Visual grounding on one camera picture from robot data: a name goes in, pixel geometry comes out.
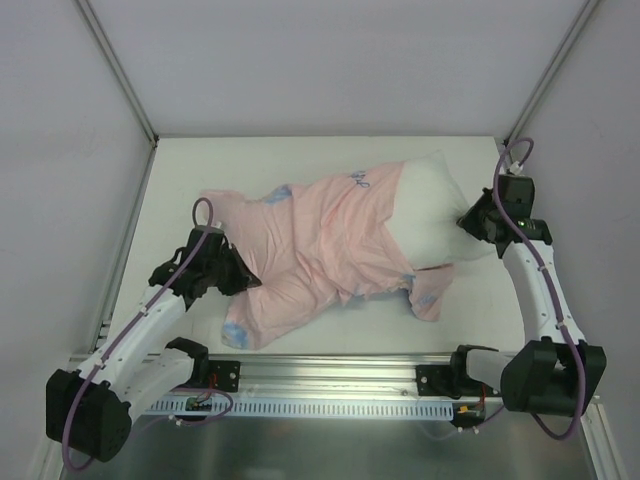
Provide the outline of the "white pillow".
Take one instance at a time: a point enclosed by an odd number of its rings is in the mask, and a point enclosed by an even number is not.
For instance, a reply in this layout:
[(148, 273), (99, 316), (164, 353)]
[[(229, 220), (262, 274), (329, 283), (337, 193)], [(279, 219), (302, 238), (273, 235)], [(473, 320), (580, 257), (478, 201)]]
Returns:
[(436, 150), (401, 163), (386, 228), (416, 270), (479, 260), (493, 248), (457, 225), (470, 204)]

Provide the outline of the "blue and pink printed pillowcase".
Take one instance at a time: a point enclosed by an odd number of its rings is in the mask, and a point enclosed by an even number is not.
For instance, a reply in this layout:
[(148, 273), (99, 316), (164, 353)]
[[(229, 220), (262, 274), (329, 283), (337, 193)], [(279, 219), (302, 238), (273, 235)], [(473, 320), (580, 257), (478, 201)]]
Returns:
[(408, 259), (386, 225), (408, 218), (396, 196), (415, 174), (404, 161), (281, 185), (257, 200), (237, 191), (203, 191), (215, 223), (260, 281), (233, 296), (222, 342), (258, 350), (337, 302), (399, 289), (407, 291), (418, 319), (438, 320), (453, 266)]

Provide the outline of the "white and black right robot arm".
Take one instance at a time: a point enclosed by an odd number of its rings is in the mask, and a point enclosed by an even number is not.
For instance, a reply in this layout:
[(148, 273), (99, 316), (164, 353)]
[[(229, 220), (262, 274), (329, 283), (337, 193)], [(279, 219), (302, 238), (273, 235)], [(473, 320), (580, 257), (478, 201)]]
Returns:
[(509, 411), (534, 416), (581, 416), (607, 365), (604, 349), (587, 342), (555, 272), (553, 239), (531, 216), (531, 178), (496, 174), (493, 185), (459, 220), (474, 238), (493, 245), (514, 286), (525, 344), (514, 356), (461, 345), (452, 354), (450, 387), (469, 395), (482, 384), (496, 390)]

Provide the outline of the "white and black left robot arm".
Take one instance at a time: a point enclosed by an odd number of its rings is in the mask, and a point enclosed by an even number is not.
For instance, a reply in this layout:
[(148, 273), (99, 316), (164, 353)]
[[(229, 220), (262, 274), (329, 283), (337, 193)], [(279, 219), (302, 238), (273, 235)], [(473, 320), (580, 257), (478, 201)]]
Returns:
[(169, 391), (208, 382), (207, 347), (186, 338), (169, 341), (160, 357), (151, 348), (211, 288), (225, 296), (261, 281), (224, 232), (194, 227), (185, 246), (152, 272), (131, 320), (72, 371), (56, 370), (46, 383), (46, 435), (62, 447), (107, 462), (126, 443), (136, 420)]

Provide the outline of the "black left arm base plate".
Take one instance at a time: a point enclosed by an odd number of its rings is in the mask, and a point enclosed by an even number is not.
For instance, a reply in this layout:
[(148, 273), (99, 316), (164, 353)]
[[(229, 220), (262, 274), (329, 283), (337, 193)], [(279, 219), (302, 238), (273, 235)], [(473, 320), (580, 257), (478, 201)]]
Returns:
[(187, 385), (192, 388), (207, 387), (227, 393), (238, 391), (241, 363), (232, 360), (206, 360), (195, 367)]

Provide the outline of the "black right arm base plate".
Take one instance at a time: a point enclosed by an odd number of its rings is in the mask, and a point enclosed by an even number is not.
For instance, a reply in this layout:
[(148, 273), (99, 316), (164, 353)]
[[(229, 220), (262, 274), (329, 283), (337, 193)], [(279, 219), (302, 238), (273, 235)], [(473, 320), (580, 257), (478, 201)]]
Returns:
[(415, 382), (419, 396), (442, 396), (459, 399), (462, 394), (454, 381), (449, 365), (420, 364), (415, 367)]

